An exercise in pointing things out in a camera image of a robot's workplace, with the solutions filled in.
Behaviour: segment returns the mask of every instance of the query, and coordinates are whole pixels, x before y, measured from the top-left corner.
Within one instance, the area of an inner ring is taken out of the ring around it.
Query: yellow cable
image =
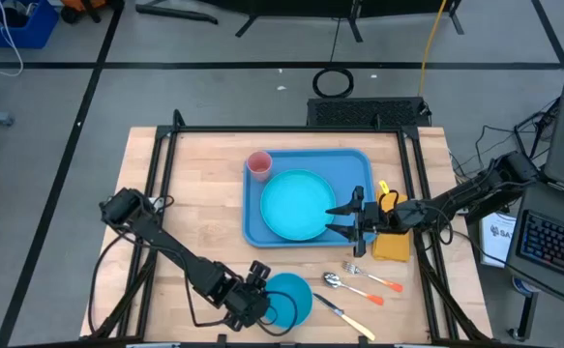
[[[424,94],[424,80],[426,79],[426,63],[428,62],[428,54],[430,53],[430,47],[432,46],[432,39],[434,39],[434,34],[436,33],[436,28],[438,28],[438,22],[440,17],[443,15],[443,10],[445,10],[445,4],[447,0],[443,0],[440,4],[440,9],[438,10],[438,15],[432,26],[432,31],[430,37],[428,38],[428,44],[426,45],[426,51],[424,52],[424,61],[421,63],[421,82],[419,83],[419,96]]]

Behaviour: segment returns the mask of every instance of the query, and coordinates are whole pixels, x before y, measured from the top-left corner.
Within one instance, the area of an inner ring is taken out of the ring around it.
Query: yellow block
[[[408,197],[401,194],[398,203],[407,199]],[[382,210],[388,212],[393,209],[395,200],[395,193],[387,194],[385,198],[382,199]],[[408,262],[408,259],[410,259],[410,233],[404,235],[378,235],[372,244],[371,255],[376,260]]]

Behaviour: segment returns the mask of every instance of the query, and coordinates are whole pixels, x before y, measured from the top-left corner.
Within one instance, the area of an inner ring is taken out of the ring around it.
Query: blue tray
[[[272,175],[275,176],[290,169],[307,169],[326,180],[336,195],[336,205],[350,201],[356,186],[365,189],[367,201],[373,201],[373,179],[368,157],[359,150],[266,150],[273,158]],[[266,183],[259,183],[252,178],[245,164],[243,169],[243,236],[255,247],[345,247],[352,246],[340,234],[327,229],[318,237],[302,242],[284,239],[264,223],[260,213],[260,196]],[[351,225],[354,215],[335,217],[335,224]],[[369,244],[375,236],[367,234],[364,239]]]

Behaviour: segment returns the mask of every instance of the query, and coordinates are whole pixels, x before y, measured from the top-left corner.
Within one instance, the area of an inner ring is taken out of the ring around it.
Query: pink cup
[[[265,182],[271,176],[273,159],[264,151],[254,152],[247,158],[247,167],[252,176],[260,183]]]

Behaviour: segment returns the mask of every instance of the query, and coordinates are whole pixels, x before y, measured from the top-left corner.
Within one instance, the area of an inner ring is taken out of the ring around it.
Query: teal plate
[[[269,228],[291,241],[306,241],[326,231],[336,206],[331,186],[309,170],[288,170],[276,175],[262,192],[260,212]]]

